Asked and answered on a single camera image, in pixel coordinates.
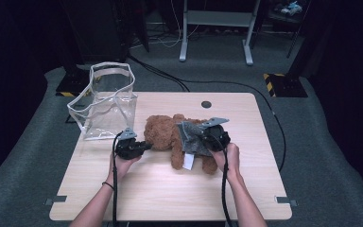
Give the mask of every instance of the plush toy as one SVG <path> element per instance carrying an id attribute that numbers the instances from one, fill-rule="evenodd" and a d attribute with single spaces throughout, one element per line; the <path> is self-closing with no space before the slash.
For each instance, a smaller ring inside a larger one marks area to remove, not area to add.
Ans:
<path id="1" fill-rule="evenodd" d="M 152 115 L 147 119 L 144 136 L 146 142 L 152 144 L 152 149 L 164 150 L 172 149 L 170 163 L 173 168 L 181 169 L 184 163 L 184 152 L 182 150 L 182 140 L 177 124 L 182 121 L 190 121 L 200 124 L 206 120 L 187 119 L 183 114 L 175 114 L 173 117 L 167 115 Z M 202 169 L 205 173 L 214 174 L 217 164 L 212 156 L 195 155 L 202 159 Z"/>

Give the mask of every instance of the person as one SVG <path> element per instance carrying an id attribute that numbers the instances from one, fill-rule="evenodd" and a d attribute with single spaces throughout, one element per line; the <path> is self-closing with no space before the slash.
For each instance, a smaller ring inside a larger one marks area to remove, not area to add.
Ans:
<path id="1" fill-rule="evenodd" d="M 218 168 L 223 171 L 225 165 L 225 155 L 223 152 L 213 152 Z M 267 226 L 261 212 L 252 199 L 247 187 L 244 183 L 244 179 L 240 174 L 240 150 L 239 147 L 230 143 L 227 146 L 228 155 L 228 173 L 227 180 L 231 186 L 235 208 L 237 211 L 238 226 L 240 227 L 261 227 Z M 140 157 L 123 160 L 118 156 L 115 157 L 117 167 L 117 180 L 120 182 L 126 175 L 131 165 Z M 113 190 L 113 161 L 111 156 L 111 164 L 109 168 L 108 178 L 106 183 L 102 184 L 96 195 L 90 200 L 90 202 L 81 210 L 81 212 L 72 221 L 70 226 L 101 226 L 104 218 L 105 210 L 111 199 Z"/>

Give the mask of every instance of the brown stuffed animal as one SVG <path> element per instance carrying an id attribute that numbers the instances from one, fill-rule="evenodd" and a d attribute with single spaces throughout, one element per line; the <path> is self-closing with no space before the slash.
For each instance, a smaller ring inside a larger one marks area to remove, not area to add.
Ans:
<path id="1" fill-rule="evenodd" d="M 206 120 L 186 119 L 183 114 L 175 114 L 173 118 L 167 115 L 152 115 L 147 119 L 146 130 L 144 131 L 146 142 L 152 144 L 152 149 L 172 148 L 170 162 L 175 169 L 181 169 L 184 163 L 182 140 L 176 125 L 182 121 L 199 124 Z M 202 169 L 205 173 L 214 174 L 216 172 L 217 164 L 214 157 L 204 155 L 196 155 L 196 157 L 202 159 Z"/>

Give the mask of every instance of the wooden table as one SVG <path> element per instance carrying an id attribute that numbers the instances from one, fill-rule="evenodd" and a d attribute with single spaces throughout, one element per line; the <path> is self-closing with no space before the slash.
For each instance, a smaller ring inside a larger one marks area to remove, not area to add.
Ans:
<path id="1" fill-rule="evenodd" d="M 134 131 L 143 141 L 146 120 L 151 115 L 184 114 L 189 118 L 230 119 L 222 124 L 240 147 L 240 170 L 251 196 L 265 219 L 289 219 L 288 204 L 275 201 L 285 197 L 267 132 L 254 95 L 249 93 L 137 93 Z M 201 107 L 210 101 L 212 107 Z M 79 137 L 61 183 L 50 217 L 72 220 L 95 195 L 106 179 L 112 140 L 84 141 Z M 170 165 L 170 151 L 147 150 L 119 184 L 117 218 L 121 221 L 225 220 L 221 203 L 222 174 L 205 174 L 201 160 L 192 170 L 176 170 Z M 226 199 L 231 219 L 237 219 L 229 185 Z M 112 219 L 112 202 L 105 220 Z"/>

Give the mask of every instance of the transparent tote bag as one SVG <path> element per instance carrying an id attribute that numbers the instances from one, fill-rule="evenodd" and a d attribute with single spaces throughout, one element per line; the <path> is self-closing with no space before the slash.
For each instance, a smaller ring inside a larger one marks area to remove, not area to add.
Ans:
<path id="1" fill-rule="evenodd" d="M 110 139 L 133 129 L 137 95 L 126 63 L 103 62 L 90 68 L 90 83 L 67 104 L 85 140 Z"/>

